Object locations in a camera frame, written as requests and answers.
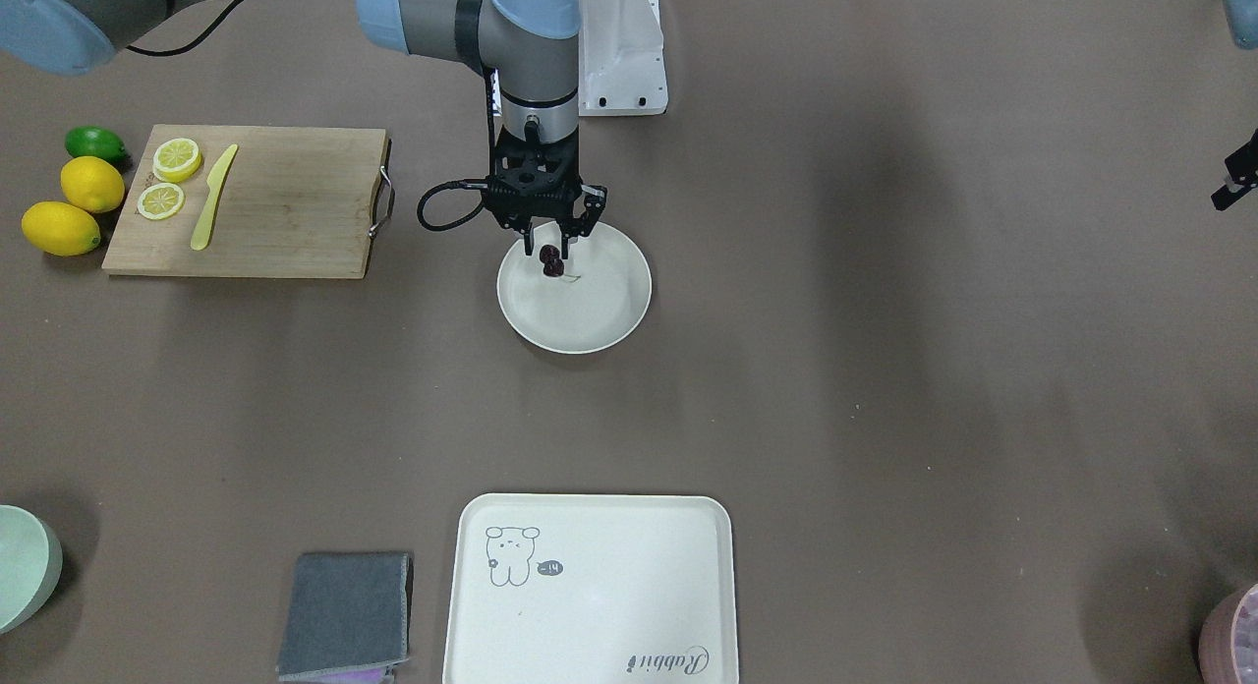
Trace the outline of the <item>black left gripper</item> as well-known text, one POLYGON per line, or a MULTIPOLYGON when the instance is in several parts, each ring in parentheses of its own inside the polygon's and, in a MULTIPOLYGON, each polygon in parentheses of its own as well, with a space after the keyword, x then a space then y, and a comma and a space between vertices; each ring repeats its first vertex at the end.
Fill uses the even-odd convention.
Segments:
POLYGON ((1210 201, 1218 212, 1230 209, 1240 200, 1240 190, 1254 190, 1257 187, 1257 141, 1258 133, 1254 130, 1252 137, 1244 145, 1224 158, 1227 177, 1216 191, 1211 192, 1210 201))

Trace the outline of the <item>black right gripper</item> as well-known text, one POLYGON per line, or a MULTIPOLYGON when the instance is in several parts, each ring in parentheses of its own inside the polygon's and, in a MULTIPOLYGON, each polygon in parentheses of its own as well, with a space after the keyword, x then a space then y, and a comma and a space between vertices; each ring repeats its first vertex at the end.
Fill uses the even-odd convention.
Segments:
POLYGON ((582 184, 580 177, 579 132, 547 143, 499 128, 482 204, 499 228, 520 233, 525 256, 533 255, 535 218, 554 219, 564 233, 564 245, 571 245, 577 238, 593 236, 606 202, 606 187, 582 184))

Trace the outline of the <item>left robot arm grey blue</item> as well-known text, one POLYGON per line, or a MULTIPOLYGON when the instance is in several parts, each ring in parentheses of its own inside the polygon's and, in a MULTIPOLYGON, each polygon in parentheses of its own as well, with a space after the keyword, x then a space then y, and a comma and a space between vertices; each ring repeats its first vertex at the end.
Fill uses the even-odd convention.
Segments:
MULTIPOLYGON (((1243 52, 1257 48, 1257 0, 1223 0, 1232 41, 1243 52)), ((1257 190, 1257 130, 1245 143, 1224 158, 1227 179, 1210 196, 1218 212, 1257 190)))

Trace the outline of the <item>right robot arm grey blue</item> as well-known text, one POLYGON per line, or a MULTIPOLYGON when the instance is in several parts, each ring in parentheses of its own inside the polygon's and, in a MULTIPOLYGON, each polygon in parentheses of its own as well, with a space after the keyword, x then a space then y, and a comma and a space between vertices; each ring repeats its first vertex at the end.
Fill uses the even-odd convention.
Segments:
POLYGON ((327 36, 361 36, 382 49, 460 63, 497 94, 499 130, 482 179, 452 182, 481 192, 478 210, 532 244, 533 223, 560 230, 560 253, 593 235, 606 190, 579 174, 580 0, 3 0, 3 52, 36 70, 86 75, 120 53, 152 58, 143 74, 192 75, 182 48, 153 52, 143 36, 182 13, 260 3, 231 54, 278 65, 291 49, 311 63, 327 36))

